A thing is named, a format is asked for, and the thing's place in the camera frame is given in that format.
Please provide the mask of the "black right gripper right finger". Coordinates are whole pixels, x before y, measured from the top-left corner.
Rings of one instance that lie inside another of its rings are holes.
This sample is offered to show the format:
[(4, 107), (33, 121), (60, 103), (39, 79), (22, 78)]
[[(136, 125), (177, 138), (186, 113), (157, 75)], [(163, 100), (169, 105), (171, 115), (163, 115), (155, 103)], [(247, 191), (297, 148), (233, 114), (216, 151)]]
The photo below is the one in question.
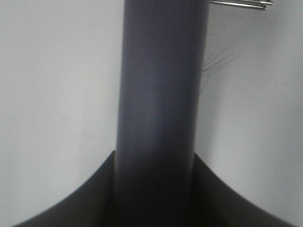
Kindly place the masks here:
[(243, 198), (195, 154), (188, 227), (292, 227)]

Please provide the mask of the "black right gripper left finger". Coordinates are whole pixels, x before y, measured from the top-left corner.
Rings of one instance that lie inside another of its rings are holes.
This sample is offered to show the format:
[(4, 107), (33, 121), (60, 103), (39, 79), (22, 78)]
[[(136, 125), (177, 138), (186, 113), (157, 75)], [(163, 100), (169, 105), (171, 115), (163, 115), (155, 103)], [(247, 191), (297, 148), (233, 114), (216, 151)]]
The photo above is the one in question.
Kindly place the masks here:
[(112, 151), (97, 171), (62, 201), (16, 227), (97, 227), (112, 190), (114, 154)]

